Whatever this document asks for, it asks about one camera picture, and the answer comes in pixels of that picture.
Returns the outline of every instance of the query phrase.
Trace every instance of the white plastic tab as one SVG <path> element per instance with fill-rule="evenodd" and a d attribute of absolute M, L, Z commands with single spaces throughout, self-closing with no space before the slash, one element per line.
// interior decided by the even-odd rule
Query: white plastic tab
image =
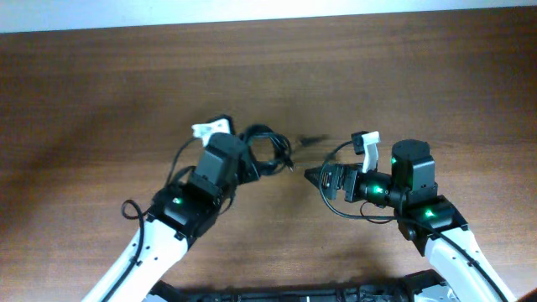
<path fill-rule="evenodd" d="M 201 138 L 203 147 L 209 143 L 209 139 L 211 139 L 212 134 L 231 132 L 229 121 L 226 118 L 221 118 L 215 122 L 210 122 L 207 124 L 192 125 L 192 130 L 194 130 L 193 135 L 195 138 Z"/>
<path fill-rule="evenodd" d="M 377 143 L 380 143 L 380 134 L 378 131 L 366 133 L 362 135 L 363 151 L 365 156 L 363 158 L 362 173 L 367 173 L 369 170 L 377 168 L 378 151 Z"/>

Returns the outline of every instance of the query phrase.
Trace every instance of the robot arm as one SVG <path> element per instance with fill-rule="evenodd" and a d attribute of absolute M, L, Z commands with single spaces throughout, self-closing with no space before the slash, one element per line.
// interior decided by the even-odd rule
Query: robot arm
<path fill-rule="evenodd" d="M 290 143 L 264 125 L 235 136 L 230 117 L 194 125 L 204 153 L 196 167 L 179 171 L 153 198 L 148 217 L 119 259 L 84 301 L 141 301 L 162 275 L 186 255 L 230 205 L 239 185 L 292 166 Z M 250 149 L 254 138 L 270 138 L 275 159 L 258 162 Z M 193 169 L 186 183 L 180 178 Z"/>
<path fill-rule="evenodd" d="M 413 286 L 407 293 L 411 300 L 515 301 L 479 249 L 461 213 L 443 195 L 437 195 L 435 161 L 429 144 L 412 139 L 396 143 L 390 175 L 378 172 L 377 157 L 368 156 L 377 153 L 379 140 L 378 133 L 353 134 L 352 141 L 343 145 L 352 144 L 356 154 L 365 154 L 363 164 L 326 161 L 321 167 L 306 170 L 306 179 L 319 188 L 325 203 L 340 216 L 398 222 L 403 236 L 414 243 L 449 284 Z M 345 191 L 347 202 L 366 200 L 379 207 L 393 207 L 394 216 L 341 213 L 327 200 L 336 199 L 339 189 Z"/>

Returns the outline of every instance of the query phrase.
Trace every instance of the wooden table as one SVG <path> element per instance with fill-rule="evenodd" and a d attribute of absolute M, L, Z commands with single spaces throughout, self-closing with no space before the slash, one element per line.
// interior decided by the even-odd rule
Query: wooden table
<path fill-rule="evenodd" d="M 512 291 L 530 291 L 535 20 L 535 8 L 506 8 L 0 35 L 1 300 L 83 297 L 137 229 L 121 202 L 148 206 L 190 125 L 224 112 L 239 130 L 261 122 L 293 141 L 327 134 L 297 154 L 305 164 L 364 129 L 381 133 L 380 171 L 393 143 L 429 142 L 440 193 Z M 361 160 L 351 150 L 339 159 Z M 163 280 L 277 287 L 430 267 L 395 223 L 330 213 L 302 174 L 240 187 Z"/>

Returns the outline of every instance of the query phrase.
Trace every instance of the wire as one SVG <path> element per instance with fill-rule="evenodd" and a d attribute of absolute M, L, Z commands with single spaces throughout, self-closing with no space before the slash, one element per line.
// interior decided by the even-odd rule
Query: wire
<path fill-rule="evenodd" d="M 188 166 L 184 167 L 183 169 L 180 169 L 179 172 L 175 173 L 174 177 L 171 179 L 171 184 L 177 184 L 179 183 L 179 180 L 183 178 L 189 171 L 193 171 L 196 167 L 195 166 Z"/>
<path fill-rule="evenodd" d="M 358 216 L 358 215 L 351 215 L 351 214 L 347 214 L 347 213 L 344 213 L 344 212 L 341 212 L 341 211 L 338 211 L 334 206 L 332 206 L 330 204 L 330 202 L 327 200 L 326 196 L 325 196 L 325 193 L 323 192 L 322 190 L 322 174 L 325 170 L 325 167 L 326 165 L 328 164 L 328 162 L 330 161 L 330 159 L 332 159 L 334 157 L 334 155 L 336 155 L 336 153 L 341 150 L 342 148 L 348 146 L 352 144 L 352 141 L 348 141 L 348 142 L 345 142 L 345 143 L 342 143 L 341 145 L 339 145 L 337 148 L 335 148 L 332 152 L 330 152 L 327 156 L 326 156 L 326 159 L 324 161 L 324 163 L 322 164 L 321 166 L 321 171 L 319 173 L 319 184 L 318 184 L 318 188 L 319 188 L 319 192 L 321 193 L 321 198 L 322 200 L 325 202 L 325 205 L 328 206 L 328 208 L 334 212 L 335 214 L 337 214 L 338 216 L 341 216 L 343 218 L 347 218 L 347 219 L 353 219 L 353 220 L 372 220 L 372 219 L 375 219 L 375 220 L 385 220 L 384 222 L 385 223 L 388 223 L 390 221 L 398 221 L 398 222 L 404 222 L 404 223 L 409 223 L 409 224 L 413 224 L 413 225 L 416 225 L 418 227 L 421 227 L 427 231 L 429 231 L 431 234 L 435 235 L 436 237 L 439 237 L 441 238 L 442 240 L 444 240 L 445 242 L 447 242 L 449 245 L 451 245 L 453 248 L 455 248 L 459 253 L 462 254 L 462 256 L 464 256 L 464 258 L 466 258 L 468 260 L 468 265 L 469 266 L 473 266 L 474 268 L 476 268 L 476 270 L 485 278 L 485 280 L 487 280 L 487 282 L 490 284 L 490 286 L 494 289 L 494 291 L 496 292 L 496 294 L 498 295 L 498 297 L 503 301 L 503 302 L 508 302 L 507 298 L 505 297 L 505 295 L 503 294 L 503 292 L 500 290 L 500 288 L 496 285 L 496 283 L 494 283 L 494 281 L 492 280 L 492 278 L 490 278 L 490 276 L 487 274 L 487 272 L 485 272 L 485 270 L 481 267 L 481 265 L 479 265 L 479 262 L 476 261 L 474 258 L 472 258 L 462 247 L 460 247 L 459 245 L 457 245 L 456 243 L 454 243 L 449 237 L 447 237 L 446 235 L 443 235 L 442 233 L 438 232 L 437 230 L 435 230 L 434 228 L 432 228 L 431 226 L 428 226 L 424 223 L 421 223 L 419 221 L 416 221 L 414 219 L 409 219 L 409 218 L 405 218 L 405 217 L 400 217 L 400 216 Z"/>
<path fill-rule="evenodd" d="M 230 199 L 229 199 L 229 202 L 227 203 L 227 206 L 226 208 L 224 209 L 224 211 L 221 211 L 220 213 L 218 213 L 218 216 L 224 214 L 225 212 L 227 212 L 231 207 L 232 207 L 232 204 L 233 204 L 233 201 L 235 200 L 235 196 L 232 196 Z"/>
<path fill-rule="evenodd" d="M 131 205 L 134 207 L 134 210 L 136 210 L 137 218 L 140 224 L 140 236 L 138 239 L 138 248 L 136 249 L 136 253 L 134 254 L 134 257 L 131 259 L 131 263 L 128 265 L 127 269 L 125 269 L 125 272 L 119 277 L 119 279 L 116 281 L 116 283 L 110 288 L 108 291 L 108 294 L 102 299 L 102 302 L 107 302 L 116 292 L 116 290 L 121 286 L 125 278 L 130 274 L 130 272 L 133 270 L 134 265 L 138 263 L 138 259 L 140 257 L 140 253 L 142 253 L 142 246 L 143 246 L 143 235 L 144 235 L 144 225 L 143 225 L 143 213 L 140 207 L 134 200 L 126 200 L 121 204 L 121 214 L 123 217 L 131 217 L 125 213 L 125 208 L 127 205 Z"/>
<path fill-rule="evenodd" d="M 254 139 L 270 139 L 274 148 L 274 159 L 264 162 L 253 159 L 253 164 L 255 164 L 260 175 L 274 175 L 281 172 L 285 167 L 293 167 L 291 142 L 283 134 L 274 132 L 268 126 L 254 124 L 248 127 L 244 133 L 240 133 L 238 137 L 248 146 L 252 145 Z"/>
<path fill-rule="evenodd" d="M 166 178 L 166 182 L 164 183 L 164 186 L 168 185 L 169 181 L 171 180 L 171 175 L 174 173 L 175 166 L 177 165 L 177 160 L 179 159 L 179 155 L 181 155 L 181 152 L 183 152 L 183 150 L 195 140 L 197 140 L 197 138 L 190 138 L 189 140 L 186 141 L 184 145 L 181 146 L 181 148 L 179 148 L 179 151 L 177 151 L 177 154 L 175 154 L 174 160 L 171 163 L 171 169 L 169 171 L 168 178 Z"/>
<path fill-rule="evenodd" d="M 363 206 L 365 206 L 368 203 L 370 204 L 371 202 L 366 201 L 366 202 L 362 203 L 362 205 L 360 206 L 360 215 L 365 216 L 365 215 L 363 215 Z M 391 220 L 387 220 L 387 221 L 374 221 L 374 220 L 371 220 L 371 219 L 366 219 L 366 220 L 371 222 L 371 223 L 374 223 L 374 224 L 386 224 L 386 223 L 391 222 Z"/>

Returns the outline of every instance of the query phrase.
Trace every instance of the white wall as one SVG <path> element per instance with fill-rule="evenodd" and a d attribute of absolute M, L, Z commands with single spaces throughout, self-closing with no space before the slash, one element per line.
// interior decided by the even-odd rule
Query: white wall
<path fill-rule="evenodd" d="M 536 4 L 537 0 L 0 0 L 0 32 Z"/>

